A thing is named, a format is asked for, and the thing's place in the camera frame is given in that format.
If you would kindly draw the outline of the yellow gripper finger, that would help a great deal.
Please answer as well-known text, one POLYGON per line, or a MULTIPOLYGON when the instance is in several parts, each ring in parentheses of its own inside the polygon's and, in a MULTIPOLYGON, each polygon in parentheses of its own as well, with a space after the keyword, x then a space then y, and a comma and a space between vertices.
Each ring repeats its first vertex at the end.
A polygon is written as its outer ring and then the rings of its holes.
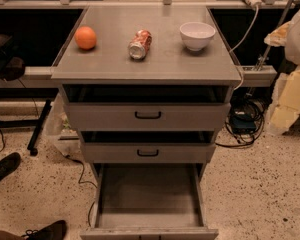
POLYGON ((300 116, 300 66, 290 74, 281 73, 276 80, 272 103, 266 115, 266 132, 281 135, 300 116))
POLYGON ((285 46, 287 42, 287 33, 290 26, 290 22, 286 22, 274 31, 272 31, 270 34, 268 34, 264 38, 264 42, 267 45, 273 46, 273 47, 280 47, 285 46))

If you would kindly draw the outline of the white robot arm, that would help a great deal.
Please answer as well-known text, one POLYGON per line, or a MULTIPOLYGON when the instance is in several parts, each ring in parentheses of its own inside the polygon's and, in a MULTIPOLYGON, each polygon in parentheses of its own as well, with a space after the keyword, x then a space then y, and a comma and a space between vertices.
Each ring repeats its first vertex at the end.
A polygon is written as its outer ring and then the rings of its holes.
POLYGON ((296 65, 293 72, 281 74, 275 88, 279 96, 270 105, 267 131, 281 135, 300 116, 300 9, 293 18, 268 34, 264 42, 272 47, 284 47, 287 61, 296 65))

